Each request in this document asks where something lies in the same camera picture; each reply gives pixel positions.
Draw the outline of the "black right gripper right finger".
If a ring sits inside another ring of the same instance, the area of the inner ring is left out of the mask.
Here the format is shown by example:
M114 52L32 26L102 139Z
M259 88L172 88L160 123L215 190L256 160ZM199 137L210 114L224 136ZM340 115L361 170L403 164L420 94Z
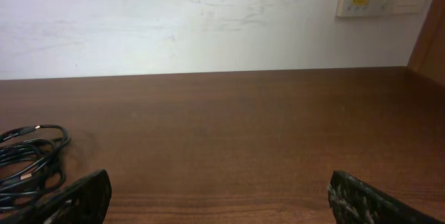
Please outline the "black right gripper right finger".
M327 188L335 221L341 224L444 224L342 170Z

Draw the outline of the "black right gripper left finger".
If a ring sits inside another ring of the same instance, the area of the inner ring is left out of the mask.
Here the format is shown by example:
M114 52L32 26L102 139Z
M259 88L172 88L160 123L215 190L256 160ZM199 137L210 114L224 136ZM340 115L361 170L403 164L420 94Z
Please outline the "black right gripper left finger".
M108 173L100 169L2 219L1 224L102 224L111 196Z

